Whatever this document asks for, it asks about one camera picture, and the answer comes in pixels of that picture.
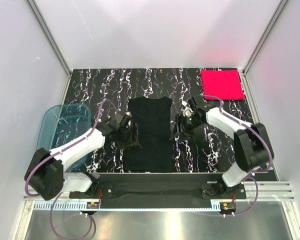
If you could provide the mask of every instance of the red cloth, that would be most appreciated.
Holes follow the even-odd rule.
[[[215,96],[221,100],[243,100],[245,97],[237,70],[202,70],[201,79],[205,95]],[[215,100],[212,97],[205,97],[204,99]]]

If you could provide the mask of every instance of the blue plastic tub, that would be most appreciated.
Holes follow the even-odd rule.
[[[36,149],[47,151],[69,143],[91,128],[91,110],[87,105],[76,103],[57,105],[50,108],[43,117]],[[87,159],[82,157],[72,164],[67,172],[81,167]]]

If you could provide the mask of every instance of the black t-shirt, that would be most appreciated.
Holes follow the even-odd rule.
[[[150,99],[144,96],[130,99],[128,111],[138,125],[142,148],[124,151],[125,172],[171,173],[173,144],[170,138],[170,108],[168,97]]]

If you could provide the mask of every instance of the purple cable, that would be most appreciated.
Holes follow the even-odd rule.
[[[25,185],[24,185],[24,191],[25,191],[25,193],[26,193],[28,196],[30,196],[30,197],[37,197],[37,196],[40,196],[40,194],[38,194],[38,193],[37,193],[37,194],[32,194],[32,193],[30,193],[28,187],[29,187],[30,179],[33,177],[33,175],[35,174],[35,172],[36,172],[42,165],[44,165],[46,162],[48,162],[49,160],[51,160],[51,159],[54,158],[55,156],[57,156],[57,155],[59,155],[59,154],[65,152],[66,150],[68,150],[68,149],[72,148],[73,146],[77,145],[78,143],[82,142],[83,140],[85,140],[86,138],[88,138],[88,137],[94,132],[94,130],[96,129],[97,124],[98,124],[98,122],[99,122],[99,119],[100,119],[100,117],[101,117],[103,105],[104,105],[105,102],[109,102],[109,103],[114,107],[115,111],[117,111],[117,107],[115,106],[115,104],[114,104],[112,101],[110,101],[109,99],[106,99],[106,98],[105,98],[104,100],[102,100],[102,102],[101,102],[101,104],[100,104],[100,107],[99,107],[99,109],[98,109],[98,113],[97,113],[97,116],[96,116],[96,119],[95,119],[95,123],[94,123],[94,125],[93,125],[91,131],[90,131],[86,136],[84,136],[83,138],[79,139],[78,141],[76,141],[76,142],[72,143],[71,145],[69,145],[69,146],[65,147],[64,149],[62,149],[61,152],[58,151],[58,152],[56,152],[56,153],[54,153],[54,154],[48,156],[48,157],[45,158],[44,160],[42,160],[42,161],[41,161],[37,166],[35,166],[35,168],[30,172],[29,176],[27,177],[27,179],[26,179],[26,181],[25,181]],[[53,233],[54,233],[58,238],[60,238],[60,239],[62,239],[62,240],[83,240],[83,239],[90,233],[91,228],[92,228],[93,218],[92,218],[90,215],[88,215],[88,217],[89,217],[89,219],[90,219],[90,227],[89,227],[89,230],[86,232],[86,234],[85,234],[84,236],[82,236],[82,237],[80,237],[80,238],[77,238],[77,239],[68,239],[68,238],[64,238],[64,237],[60,236],[60,235],[57,233],[56,229],[54,228],[54,225],[53,225],[53,222],[52,222],[52,211],[53,211],[53,208],[54,208],[54,206],[55,206],[55,204],[56,204],[56,202],[57,202],[57,199],[61,196],[61,194],[62,194],[62,192],[55,198],[55,200],[54,200],[54,202],[53,202],[53,204],[52,204],[52,206],[51,206],[51,209],[50,209],[50,225],[51,225],[51,229],[52,229]],[[79,213],[73,214],[72,216],[68,217],[67,219],[72,218],[73,216],[78,215],[78,214],[79,214]]]
[[[258,199],[258,195],[259,195],[259,188],[258,188],[258,183],[257,181],[253,178],[253,177],[248,177],[247,179],[250,179],[252,181],[254,181],[254,184],[255,184],[255,198],[254,198],[254,201],[253,203],[251,204],[250,207],[248,207],[246,210],[244,210],[243,212],[239,212],[236,214],[236,216],[242,216],[244,214],[247,214],[248,212],[250,212],[250,210],[255,206],[256,202],[257,202],[257,199]]]
[[[63,192],[60,192],[59,195],[56,196],[55,200],[54,200],[53,203],[52,203],[51,209],[50,209],[50,226],[51,226],[52,232],[53,232],[58,238],[60,238],[60,239],[62,239],[62,240],[83,240],[83,239],[85,239],[86,236],[88,236],[88,234],[90,233],[90,231],[91,231],[91,229],[92,229],[92,224],[93,224],[93,221],[94,221],[94,219],[93,219],[90,215],[88,215],[88,214],[87,214],[86,216],[88,216],[89,219],[90,219],[90,226],[89,226],[89,229],[88,229],[88,231],[86,232],[86,234],[83,235],[82,237],[75,238],[75,239],[65,238],[65,237],[59,235],[59,233],[57,233],[57,231],[56,231],[56,229],[55,229],[55,227],[54,227],[54,224],[53,224],[53,222],[52,222],[52,212],[53,212],[53,209],[54,209],[54,207],[55,207],[55,204],[56,204],[58,198],[61,196],[62,193],[63,193]]]

